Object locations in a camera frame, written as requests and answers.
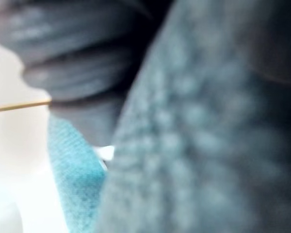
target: gray fabric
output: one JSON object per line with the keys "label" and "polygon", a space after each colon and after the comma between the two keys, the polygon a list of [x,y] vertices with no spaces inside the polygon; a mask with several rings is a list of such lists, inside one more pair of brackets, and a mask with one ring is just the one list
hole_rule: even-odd
{"label": "gray fabric", "polygon": [[96,233],[291,233],[291,86],[178,0],[123,110]]}

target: turquoise towel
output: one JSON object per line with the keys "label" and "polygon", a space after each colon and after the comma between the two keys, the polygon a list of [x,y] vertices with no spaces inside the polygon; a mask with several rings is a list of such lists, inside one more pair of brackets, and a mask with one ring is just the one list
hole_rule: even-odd
{"label": "turquoise towel", "polygon": [[92,147],[67,121],[51,116],[48,150],[70,233],[92,233],[105,178]]}

